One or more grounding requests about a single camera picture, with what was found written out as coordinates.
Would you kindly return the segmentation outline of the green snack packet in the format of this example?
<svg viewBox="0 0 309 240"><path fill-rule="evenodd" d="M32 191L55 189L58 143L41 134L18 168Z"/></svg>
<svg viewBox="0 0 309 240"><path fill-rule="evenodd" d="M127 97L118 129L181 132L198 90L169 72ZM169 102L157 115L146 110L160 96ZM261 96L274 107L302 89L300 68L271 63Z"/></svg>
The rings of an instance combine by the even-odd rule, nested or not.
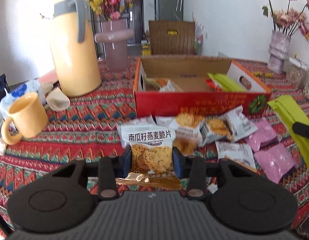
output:
<svg viewBox="0 0 309 240"><path fill-rule="evenodd" d="M220 73L208 73L208 78L214 80L217 82L221 87L223 92L245 92L246 90L236 83L234 80L232 80L230 77L228 77L225 74Z"/></svg>
<svg viewBox="0 0 309 240"><path fill-rule="evenodd" d="M301 156L309 170L309 139L293 132L295 122L309 125L309 118L290 95L282 95L267 103L289 131L291 138L298 147Z"/></svg>

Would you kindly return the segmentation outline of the oat crisp snack packet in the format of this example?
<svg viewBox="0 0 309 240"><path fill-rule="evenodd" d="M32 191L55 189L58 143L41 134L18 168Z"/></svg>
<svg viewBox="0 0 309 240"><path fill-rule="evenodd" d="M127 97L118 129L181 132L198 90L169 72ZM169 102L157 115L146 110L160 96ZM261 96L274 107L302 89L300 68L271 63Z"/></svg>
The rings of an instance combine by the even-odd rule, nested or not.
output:
<svg viewBox="0 0 309 240"><path fill-rule="evenodd" d="M173 170L174 129L157 125L127 125L121 129L121 138L132 151L132 172Z"/></svg>

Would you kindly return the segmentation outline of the red anime snack bag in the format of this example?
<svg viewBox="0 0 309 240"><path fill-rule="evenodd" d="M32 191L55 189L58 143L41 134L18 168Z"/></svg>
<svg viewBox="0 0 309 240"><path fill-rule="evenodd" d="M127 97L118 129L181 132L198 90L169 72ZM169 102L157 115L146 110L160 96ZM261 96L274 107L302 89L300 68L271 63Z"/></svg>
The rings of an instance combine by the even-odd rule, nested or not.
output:
<svg viewBox="0 0 309 240"><path fill-rule="evenodd" d="M211 90L222 91L222 87L217 82L215 82L214 80L208 78L208 79L206 79L206 83Z"/></svg>

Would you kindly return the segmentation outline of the orange striped snack bar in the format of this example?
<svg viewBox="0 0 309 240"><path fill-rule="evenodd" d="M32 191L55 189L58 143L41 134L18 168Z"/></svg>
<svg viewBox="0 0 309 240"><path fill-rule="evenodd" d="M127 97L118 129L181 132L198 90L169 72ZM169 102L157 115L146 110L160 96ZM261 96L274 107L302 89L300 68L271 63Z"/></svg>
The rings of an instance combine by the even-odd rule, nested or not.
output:
<svg viewBox="0 0 309 240"><path fill-rule="evenodd" d="M170 79L149 78L144 79L145 91L182 92L183 90Z"/></svg>

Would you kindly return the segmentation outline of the pink snack packet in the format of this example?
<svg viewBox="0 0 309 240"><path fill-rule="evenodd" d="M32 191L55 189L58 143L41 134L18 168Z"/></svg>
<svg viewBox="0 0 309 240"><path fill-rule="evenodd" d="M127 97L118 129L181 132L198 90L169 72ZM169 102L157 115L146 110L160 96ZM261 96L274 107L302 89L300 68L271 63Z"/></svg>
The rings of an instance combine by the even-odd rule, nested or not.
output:
<svg viewBox="0 0 309 240"><path fill-rule="evenodd" d="M257 131L245 139L253 152L258 152L265 146L279 142L276 131L265 118L260 119L254 124L258 128Z"/></svg>
<svg viewBox="0 0 309 240"><path fill-rule="evenodd" d="M282 177L297 166L292 155L281 143L268 150L255 152L254 159L265 172L267 178L278 184Z"/></svg>

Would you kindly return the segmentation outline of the white oat snack packet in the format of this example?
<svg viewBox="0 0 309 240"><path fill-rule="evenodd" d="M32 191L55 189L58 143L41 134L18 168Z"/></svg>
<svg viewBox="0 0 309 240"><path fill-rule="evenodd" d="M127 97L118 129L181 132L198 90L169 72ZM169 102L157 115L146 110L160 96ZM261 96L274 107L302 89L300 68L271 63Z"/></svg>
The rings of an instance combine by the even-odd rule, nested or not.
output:
<svg viewBox="0 0 309 240"><path fill-rule="evenodd" d="M204 121L205 117L202 115L180 113L173 118L169 128L175 130L176 138L200 142L202 141L200 129Z"/></svg>

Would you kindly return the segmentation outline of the patterned red tablecloth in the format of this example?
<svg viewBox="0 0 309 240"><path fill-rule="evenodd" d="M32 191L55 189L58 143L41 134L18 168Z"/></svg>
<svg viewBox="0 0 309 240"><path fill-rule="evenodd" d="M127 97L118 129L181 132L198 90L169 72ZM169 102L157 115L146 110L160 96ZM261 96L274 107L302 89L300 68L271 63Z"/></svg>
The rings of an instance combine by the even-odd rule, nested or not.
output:
<svg viewBox="0 0 309 240"><path fill-rule="evenodd" d="M112 74L99 62L102 85L95 92L73 98L65 111L48 111L49 124L37 138L8 146L0 155L0 215L6 223L8 198L14 191L75 159L98 161L122 153L117 124L136 117L133 79L138 60L130 59L127 71ZM263 113L295 161L297 168L281 184L298 200L293 232L309 239L309 170L288 130L270 107Z"/></svg>

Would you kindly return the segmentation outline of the oat snack packet back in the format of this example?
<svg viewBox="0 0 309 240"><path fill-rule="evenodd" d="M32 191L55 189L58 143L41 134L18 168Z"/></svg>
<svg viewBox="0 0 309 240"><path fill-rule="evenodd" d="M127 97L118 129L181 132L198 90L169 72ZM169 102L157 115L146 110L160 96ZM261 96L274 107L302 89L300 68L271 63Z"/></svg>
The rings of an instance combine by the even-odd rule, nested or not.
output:
<svg viewBox="0 0 309 240"><path fill-rule="evenodd" d="M219 118L226 122L232 135L230 141L233 142L249 137L258 130L258 127L243 114L243 106L236 107Z"/></svg>

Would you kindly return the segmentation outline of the fallen yellow petals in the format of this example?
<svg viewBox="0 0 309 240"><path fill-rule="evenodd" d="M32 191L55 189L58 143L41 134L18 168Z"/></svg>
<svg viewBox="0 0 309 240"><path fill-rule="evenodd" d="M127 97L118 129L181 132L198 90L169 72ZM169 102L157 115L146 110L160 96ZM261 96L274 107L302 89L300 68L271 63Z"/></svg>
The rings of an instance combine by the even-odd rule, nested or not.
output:
<svg viewBox="0 0 309 240"><path fill-rule="evenodd" d="M273 77L273 73L272 72L260 72L260 71L256 71L253 72L253 74L258 77L258 78L272 78Z"/></svg>

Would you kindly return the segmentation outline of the textured pink vase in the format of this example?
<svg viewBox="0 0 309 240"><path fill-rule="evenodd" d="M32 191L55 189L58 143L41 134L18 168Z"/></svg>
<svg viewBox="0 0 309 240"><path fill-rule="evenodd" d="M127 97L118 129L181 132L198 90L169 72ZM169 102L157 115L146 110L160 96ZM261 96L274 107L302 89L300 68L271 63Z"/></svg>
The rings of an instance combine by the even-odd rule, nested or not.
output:
<svg viewBox="0 0 309 240"><path fill-rule="evenodd" d="M291 37L272 31L272 36L269 44L269 61L267 67L277 74L282 74L285 61L289 58L289 48Z"/></svg>

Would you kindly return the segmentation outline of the crumpled paper cup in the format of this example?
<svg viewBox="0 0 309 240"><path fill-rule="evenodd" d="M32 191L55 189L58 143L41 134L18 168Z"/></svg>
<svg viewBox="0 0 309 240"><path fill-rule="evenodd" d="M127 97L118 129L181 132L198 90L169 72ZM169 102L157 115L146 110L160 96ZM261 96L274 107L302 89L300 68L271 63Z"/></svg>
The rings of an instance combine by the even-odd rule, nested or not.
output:
<svg viewBox="0 0 309 240"><path fill-rule="evenodd" d="M70 99L58 87L46 96L46 102L56 112L64 111L70 106Z"/></svg>

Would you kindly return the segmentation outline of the red cardboard snack box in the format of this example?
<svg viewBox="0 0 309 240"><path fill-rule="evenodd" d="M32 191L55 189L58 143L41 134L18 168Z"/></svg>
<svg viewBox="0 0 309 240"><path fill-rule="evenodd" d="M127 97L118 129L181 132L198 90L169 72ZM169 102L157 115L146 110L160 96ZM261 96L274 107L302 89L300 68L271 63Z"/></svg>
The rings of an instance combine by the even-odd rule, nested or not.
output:
<svg viewBox="0 0 309 240"><path fill-rule="evenodd" d="M243 106L245 115L261 116L270 99L271 90L248 70L246 64L246 60L222 57L141 57L137 61L133 85L137 116L176 116L182 112L219 115L238 106ZM206 83L208 73L225 74L246 91L211 90ZM170 79L183 91L145 91L146 77Z"/></svg>

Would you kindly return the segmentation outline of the yellow ceramic mug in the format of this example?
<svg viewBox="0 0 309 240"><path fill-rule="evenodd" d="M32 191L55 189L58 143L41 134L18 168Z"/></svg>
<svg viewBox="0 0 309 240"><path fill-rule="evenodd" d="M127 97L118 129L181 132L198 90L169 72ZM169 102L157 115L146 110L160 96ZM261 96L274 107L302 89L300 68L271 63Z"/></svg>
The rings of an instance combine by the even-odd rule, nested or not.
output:
<svg viewBox="0 0 309 240"><path fill-rule="evenodd" d="M37 136L48 125L48 115L36 92L18 98L8 109L8 116L1 127L2 139L15 145L22 138Z"/></svg>

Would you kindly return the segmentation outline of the yellow thermos jug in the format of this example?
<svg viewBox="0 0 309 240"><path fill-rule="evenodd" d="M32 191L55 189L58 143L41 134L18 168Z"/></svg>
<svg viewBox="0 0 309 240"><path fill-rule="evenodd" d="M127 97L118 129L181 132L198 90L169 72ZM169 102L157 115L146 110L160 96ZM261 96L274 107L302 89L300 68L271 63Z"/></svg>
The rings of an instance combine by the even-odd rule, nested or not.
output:
<svg viewBox="0 0 309 240"><path fill-rule="evenodd" d="M63 0L54 5L50 48L66 96L82 96L100 87L94 35L85 16L83 0Z"/></svg>

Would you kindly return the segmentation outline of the dried pink roses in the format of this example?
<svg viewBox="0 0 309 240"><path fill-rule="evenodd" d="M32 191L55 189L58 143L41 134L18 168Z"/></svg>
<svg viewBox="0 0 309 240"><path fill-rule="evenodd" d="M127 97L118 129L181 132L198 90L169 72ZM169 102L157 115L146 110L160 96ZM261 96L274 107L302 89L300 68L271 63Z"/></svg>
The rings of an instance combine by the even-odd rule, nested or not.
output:
<svg viewBox="0 0 309 240"><path fill-rule="evenodd" d="M272 18L273 30L280 32L287 37L291 37L297 29L306 23L306 12L309 11L309 0L306 0L305 5L298 11L294 9L291 3L298 0L287 0L287 6L284 9L274 10L271 0L267 0L268 4L262 7L262 12L265 17Z"/></svg>

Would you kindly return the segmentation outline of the wooden chair back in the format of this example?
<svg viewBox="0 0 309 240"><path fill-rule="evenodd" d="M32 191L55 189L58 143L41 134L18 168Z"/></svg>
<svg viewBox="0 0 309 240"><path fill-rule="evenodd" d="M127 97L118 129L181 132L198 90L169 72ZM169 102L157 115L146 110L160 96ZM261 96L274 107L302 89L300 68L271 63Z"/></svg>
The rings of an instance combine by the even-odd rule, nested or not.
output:
<svg viewBox="0 0 309 240"><path fill-rule="evenodd" d="M149 21L151 55L194 55L195 22Z"/></svg>

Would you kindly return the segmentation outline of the pink glass vase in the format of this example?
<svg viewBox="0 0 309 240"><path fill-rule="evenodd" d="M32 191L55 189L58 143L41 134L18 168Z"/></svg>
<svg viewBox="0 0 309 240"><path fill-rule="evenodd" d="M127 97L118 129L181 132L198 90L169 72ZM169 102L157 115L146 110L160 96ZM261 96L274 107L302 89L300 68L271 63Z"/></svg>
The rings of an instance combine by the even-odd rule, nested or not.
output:
<svg viewBox="0 0 309 240"><path fill-rule="evenodd" d="M106 65L109 71L119 72L128 68L127 40L134 31L127 28L126 20L101 21L101 32L95 34L95 42L104 47Z"/></svg>

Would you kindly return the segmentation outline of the dark entrance door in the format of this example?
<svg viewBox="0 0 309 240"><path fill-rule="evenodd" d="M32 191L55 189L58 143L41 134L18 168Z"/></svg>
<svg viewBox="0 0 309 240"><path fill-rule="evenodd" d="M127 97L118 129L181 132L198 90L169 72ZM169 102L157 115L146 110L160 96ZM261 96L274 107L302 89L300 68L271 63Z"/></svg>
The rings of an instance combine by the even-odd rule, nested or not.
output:
<svg viewBox="0 0 309 240"><path fill-rule="evenodd" d="M123 14L125 19L125 26L128 29L132 29L134 34L127 40L128 46L135 46L141 44L144 37L144 13L143 0L135 0L131 8L126 9Z"/></svg>

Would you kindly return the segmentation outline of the grey refrigerator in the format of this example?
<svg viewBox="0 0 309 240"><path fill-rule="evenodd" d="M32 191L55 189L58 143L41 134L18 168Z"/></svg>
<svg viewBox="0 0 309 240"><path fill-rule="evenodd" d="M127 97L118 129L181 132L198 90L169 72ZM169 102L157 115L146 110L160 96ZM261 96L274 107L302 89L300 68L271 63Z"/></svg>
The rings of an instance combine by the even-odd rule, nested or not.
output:
<svg viewBox="0 0 309 240"><path fill-rule="evenodd" d="M182 0L154 0L156 5L155 20L158 21L182 21Z"/></svg>

